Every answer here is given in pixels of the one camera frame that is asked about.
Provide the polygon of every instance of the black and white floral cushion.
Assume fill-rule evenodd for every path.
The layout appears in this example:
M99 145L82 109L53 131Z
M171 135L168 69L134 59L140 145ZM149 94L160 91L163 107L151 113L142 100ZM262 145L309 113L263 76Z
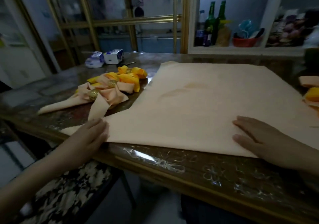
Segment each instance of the black and white floral cushion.
M63 224L70 221L110 175L109 166L94 160L66 172L37 192L31 201L33 213L18 223Z

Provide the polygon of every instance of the red basket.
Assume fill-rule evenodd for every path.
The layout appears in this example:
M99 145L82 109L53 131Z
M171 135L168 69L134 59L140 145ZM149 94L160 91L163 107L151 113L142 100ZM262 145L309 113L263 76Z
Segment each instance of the red basket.
M233 38L235 47L253 47L259 38Z

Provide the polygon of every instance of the gold napkin ring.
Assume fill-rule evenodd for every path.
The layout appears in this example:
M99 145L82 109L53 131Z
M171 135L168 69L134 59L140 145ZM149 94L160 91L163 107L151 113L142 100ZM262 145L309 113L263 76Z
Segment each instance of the gold napkin ring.
M110 88L115 88L115 85L117 84L117 80L110 80L107 85L110 87Z
M98 93L99 91L97 89L90 90L89 92L90 100L95 101L96 97L98 96Z

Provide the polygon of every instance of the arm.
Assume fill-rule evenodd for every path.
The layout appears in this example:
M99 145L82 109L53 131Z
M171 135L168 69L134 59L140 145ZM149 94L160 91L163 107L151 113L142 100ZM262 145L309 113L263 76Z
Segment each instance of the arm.
M8 221L52 179L90 160L107 138L106 129L107 123L101 119L87 122L51 154L4 186L0 190L0 223Z
M269 163L297 170L305 183L315 189L314 183L319 180L319 150L250 117L238 116L233 124L250 137L236 134L235 142Z

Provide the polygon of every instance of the wooden table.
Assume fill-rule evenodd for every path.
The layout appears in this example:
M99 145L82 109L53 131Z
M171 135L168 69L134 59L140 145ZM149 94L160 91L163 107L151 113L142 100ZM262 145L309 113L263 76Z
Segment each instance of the wooden table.
M296 72L301 60L259 57L216 58L210 55L130 53L126 62L148 72L142 89L161 63L243 63L264 65L299 91ZM59 130L86 122L91 104L37 116L40 107L71 96L77 86L115 65L99 69L78 66L52 77L0 95L0 117L22 132L53 142L68 136ZM140 93L129 96L107 114L129 108ZM110 143L94 157L111 166L130 170L142 178L195 197L260 223L317 223L318 196L307 189L295 171L284 170L261 159L210 154L151 146Z

